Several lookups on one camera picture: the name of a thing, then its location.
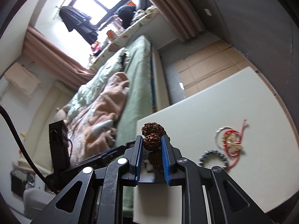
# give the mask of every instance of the metal bead bracelet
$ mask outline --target metal bead bracelet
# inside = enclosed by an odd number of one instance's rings
[[[222,166],[223,169],[228,168],[228,160],[227,157],[222,154],[221,152],[217,150],[211,150],[211,151],[205,151],[204,154],[202,154],[201,158],[199,159],[198,165],[203,167],[204,166],[204,161],[209,155],[217,155],[220,157],[220,159],[223,161],[224,165]]]

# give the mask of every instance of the black cable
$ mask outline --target black cable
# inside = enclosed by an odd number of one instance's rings
[[[2,115],[2,117],[4,118],[5,122],[7,123],[11,133],[13,134],[13,137],[15,139],[15,141],[17,142],[21,152],[23,153],[25,159],[27,160],[28,164],[30,165],[30,167],[33,169],[33,171],[40,177],[40,179],[55,193],[58,194],[58,191],[56,190],[56,188],[42,175],[42,173],[38,170],[38,168],[34,165],[33,161],[31,160],[31,158],[29,157],[14,125],[13,122],[11,121],[8,113],[6,112],[6,110],[2,107],[2,105],[0,104],[0,114]]]
[[[71,157],[71,155],[72,155],[72,151],[73,151],[73,143],[72,143],[72,141],[70,140],[70,139],[68,139],[68,141],[71,143],[71,154],[70,154],[70,157]]]

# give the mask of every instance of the stuffed toy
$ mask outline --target stuffed toy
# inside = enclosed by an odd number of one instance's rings
[[[54,122],[59,120],[64,120],[64,123],[68,125],[68,121],[66,120],[66,116],[68,115],[68,111],[70,110],[71,105],[65,105],[62,109],[56,108],[56,114],[54,116]]]

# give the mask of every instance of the blue gripper pad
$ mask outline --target blue gripper pad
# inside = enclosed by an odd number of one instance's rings
[[[135,183],[136,183],[136,185],[138,185],[138,182],[140,180],[142,156],[143,156],[143,139],[142,139],[141,145],[139,146],[139,153],[138,153],[136,169],[135,169]]]
[[[164,177],[167,184],[170,184],[170,161],[167,153],[167,147],[164,137],[161,137],[161,145],[162,145],[162,160],[163,160],[163,169],[164,169]]]

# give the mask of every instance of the black clothing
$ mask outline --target black clothing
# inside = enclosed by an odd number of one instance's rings
[[[90,45],[92,45],[97,40],[98,28],[89,22],[92,17],[86,15],[85,13],[72,6],[62,7],[59,11],[59,16],[61,17],[69,32],[73,31],[73,29],[77,30],[78,33]]]
[[[122,25],[124,29],[127,29],[130,26],[130,23],[134,16],[134,12],[135,12],[135,6],[130,6],[130,5],[121,6],[116,11],[116,14],[123,21]]]

